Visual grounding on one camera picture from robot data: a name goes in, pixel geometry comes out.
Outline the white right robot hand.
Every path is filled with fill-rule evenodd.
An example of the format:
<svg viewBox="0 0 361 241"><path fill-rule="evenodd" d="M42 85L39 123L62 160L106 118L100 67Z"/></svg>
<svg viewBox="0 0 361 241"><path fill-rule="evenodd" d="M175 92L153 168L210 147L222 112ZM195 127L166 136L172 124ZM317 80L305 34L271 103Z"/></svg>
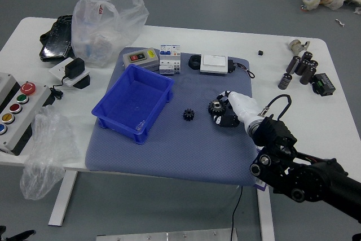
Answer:
<svg viewBox="0 0 361 241"><path fill-rule="evenodd" d="M260 111L255 99L235 91L222 92L208 105L213 121L227 128L235 128L242 122L247 130L261 123L264 117Z"/></svg>

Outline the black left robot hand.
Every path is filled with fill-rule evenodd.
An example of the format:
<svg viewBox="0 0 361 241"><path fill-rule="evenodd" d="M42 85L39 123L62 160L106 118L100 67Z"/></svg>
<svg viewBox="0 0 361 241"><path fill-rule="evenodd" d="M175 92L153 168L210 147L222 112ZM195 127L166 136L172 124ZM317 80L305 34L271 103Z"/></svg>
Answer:
<svg viewBox="0 0 361 241"><path fill-rule="evenodd" d="M0 228L1 228L1 240L6 240L6 241L24 241L28 237L36 234L35 230L27 230L22 233L16 234L14 236L4 238L2 235L5 233L6 227L1 225Z"/></svg>

